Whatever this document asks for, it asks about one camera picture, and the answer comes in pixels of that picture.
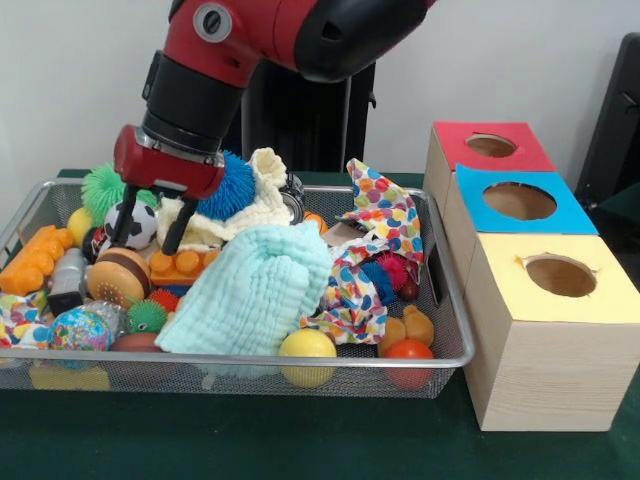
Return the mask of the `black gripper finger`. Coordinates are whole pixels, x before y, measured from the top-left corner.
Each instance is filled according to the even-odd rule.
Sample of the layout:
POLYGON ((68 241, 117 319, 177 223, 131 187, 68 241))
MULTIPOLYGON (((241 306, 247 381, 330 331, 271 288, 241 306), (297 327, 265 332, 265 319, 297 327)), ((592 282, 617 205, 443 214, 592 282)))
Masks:
POLYGON ((181 243, 188 223, 196 211, 196 200, 185 199, 176 219, 169 226, 161 251, 164 255, 174 255, 181 243))
POLYGON ((133 222, 135 204, 136 187, 134 185, 127 185, 124 191, 122 208, 118 214, 113 235, 111 236, 111 244, 115 247, 123 247, 126 243, 133 222))

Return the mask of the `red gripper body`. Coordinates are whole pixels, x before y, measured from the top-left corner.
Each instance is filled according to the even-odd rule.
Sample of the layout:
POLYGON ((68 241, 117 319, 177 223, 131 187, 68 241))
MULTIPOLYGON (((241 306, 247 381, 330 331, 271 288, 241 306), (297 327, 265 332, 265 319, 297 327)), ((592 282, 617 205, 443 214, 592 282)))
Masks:
POLYGON ((225 160, 221 152, 188 153, 149 136, 141 127, 125 125, 114 146, 114 168, 128 185, 164 188, 202 200, 220 186, 225 160))

